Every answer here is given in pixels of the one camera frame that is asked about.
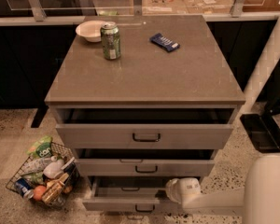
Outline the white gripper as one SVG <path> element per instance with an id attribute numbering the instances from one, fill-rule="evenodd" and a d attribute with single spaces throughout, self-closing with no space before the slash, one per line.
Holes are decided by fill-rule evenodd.
<path id="1" fill-rule="evenodd" d="M 183 203 L 200 195 L 201 186 L 197 178 L 174 178 L 166 183 L 165 193 L 172 202 Z"/>

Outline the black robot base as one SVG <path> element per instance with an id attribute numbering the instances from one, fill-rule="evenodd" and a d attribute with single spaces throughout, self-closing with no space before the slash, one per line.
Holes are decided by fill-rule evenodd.
<path id="1" fill-rule="evenodd" d="M 240 121 L 255 150 L 280 152 L 280 97 L 268 102 L 261 114 L 243 114 Z"/>

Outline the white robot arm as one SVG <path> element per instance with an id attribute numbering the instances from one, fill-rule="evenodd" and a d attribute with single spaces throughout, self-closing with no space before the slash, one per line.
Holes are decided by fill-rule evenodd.
<path id="1" fill-rule="evenodd" d="M 242 112 L 251 109 L 280 59 L 280 15 L 245 87 Z M 241 189 L 202 194 L 195 178 L 172 179 L 167 197 L 189 214 L 240 216 L 242 224 L 280 224 L 280 154 L 258 158 Z"/>

